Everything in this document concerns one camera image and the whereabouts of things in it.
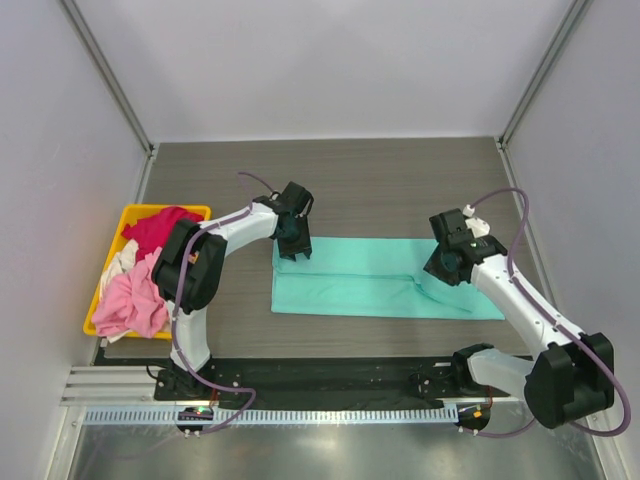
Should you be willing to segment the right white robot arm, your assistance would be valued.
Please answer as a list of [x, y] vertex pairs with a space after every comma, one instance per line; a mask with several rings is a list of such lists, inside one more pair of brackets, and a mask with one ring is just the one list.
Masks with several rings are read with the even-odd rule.
[[487, 224], [460, 209], [429, 220], [437, 245], [425, 272], [452, 287], [469, 284], [505, 316], [530, 357], [488, 343], [456, 351], [451, 384], [471, 396], [491, 387], [524, 401], [534, 419], [553, 429], [614, 403], [614, 351], [608, 338], [586, 334], [560, 314], [516, 268]]

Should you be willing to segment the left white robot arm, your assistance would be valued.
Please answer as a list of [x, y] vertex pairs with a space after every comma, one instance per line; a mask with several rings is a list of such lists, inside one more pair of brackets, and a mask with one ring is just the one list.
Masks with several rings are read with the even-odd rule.
[[212, 387], [206, 370], [207, 308], [217, 294], [224, 263], [232, 253], [270, 239], [285, 260], [309, 259], [308, 215], [314, 197], [290, 182], [283, 191], [259, 196], [243, 209], [204, 222], [179, 220], [152, 270], [152, 281], [169, 308], [172, 364], [182, 370], [177, 387], [188, 398], [204, 398]]

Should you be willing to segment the teal t shirt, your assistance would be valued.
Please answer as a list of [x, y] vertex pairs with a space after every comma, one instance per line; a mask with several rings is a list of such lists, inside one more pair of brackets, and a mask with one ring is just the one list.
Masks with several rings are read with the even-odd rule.
[[444, 320], [504, 315], [475, 287], [423, 270], [434, 239], [314, 237], [312, 255], [272, 257], [271, 311], [282, 314]]

